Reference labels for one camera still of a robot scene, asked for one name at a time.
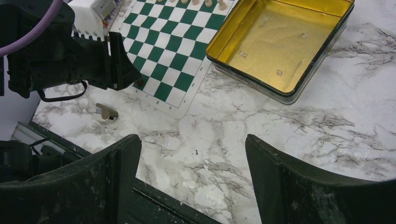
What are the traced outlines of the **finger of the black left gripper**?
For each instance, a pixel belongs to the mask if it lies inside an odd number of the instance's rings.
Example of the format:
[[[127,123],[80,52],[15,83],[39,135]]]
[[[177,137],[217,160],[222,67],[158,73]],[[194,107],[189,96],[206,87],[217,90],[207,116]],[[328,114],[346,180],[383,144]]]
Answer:
[[[120,91],[142,79],[142,74],[127,56],[121,33],[109,32],[109,40],[111,81],[108,87]]]

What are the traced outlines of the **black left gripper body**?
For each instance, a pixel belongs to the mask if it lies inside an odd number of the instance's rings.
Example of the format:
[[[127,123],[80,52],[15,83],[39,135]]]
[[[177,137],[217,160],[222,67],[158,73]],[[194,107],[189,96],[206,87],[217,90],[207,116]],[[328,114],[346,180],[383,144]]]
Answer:
[[[105,42],[73,32],[75,13],[62,0],[3,0],[0,3],[0,45],[28,36],[51,14],[48,26],[31,42],[6,54],[9,90],[23,98],[31,92],[63,84],[91,84],[106,89],[110,78]]]

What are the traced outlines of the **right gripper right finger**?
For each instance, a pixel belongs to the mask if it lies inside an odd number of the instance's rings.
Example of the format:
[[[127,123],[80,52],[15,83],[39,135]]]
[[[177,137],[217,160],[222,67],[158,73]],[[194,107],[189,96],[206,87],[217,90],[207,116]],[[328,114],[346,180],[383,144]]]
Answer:
[[[396,181],[339,175],[249,134],[245,150],[263,224],[393,224]]]

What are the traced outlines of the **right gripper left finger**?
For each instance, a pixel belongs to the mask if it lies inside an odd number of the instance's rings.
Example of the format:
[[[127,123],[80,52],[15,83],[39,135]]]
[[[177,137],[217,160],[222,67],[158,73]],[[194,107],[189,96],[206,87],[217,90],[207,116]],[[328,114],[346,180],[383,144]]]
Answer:
[[[40,155],[50,171],[36,174],[29,145],[0,143],[0,221],[3,224],[124,224],[141,154],[130,134],[65,166]]]

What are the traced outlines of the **dark chess piece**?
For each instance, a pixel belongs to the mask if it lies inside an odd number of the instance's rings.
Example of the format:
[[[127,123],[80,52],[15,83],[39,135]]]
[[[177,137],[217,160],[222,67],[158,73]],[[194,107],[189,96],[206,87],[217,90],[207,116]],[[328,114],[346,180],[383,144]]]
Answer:
[[[141,87],[141,86],[144,85],[144,80],[143,79],[139,79],[135,83],[136,83],[137,86]]]

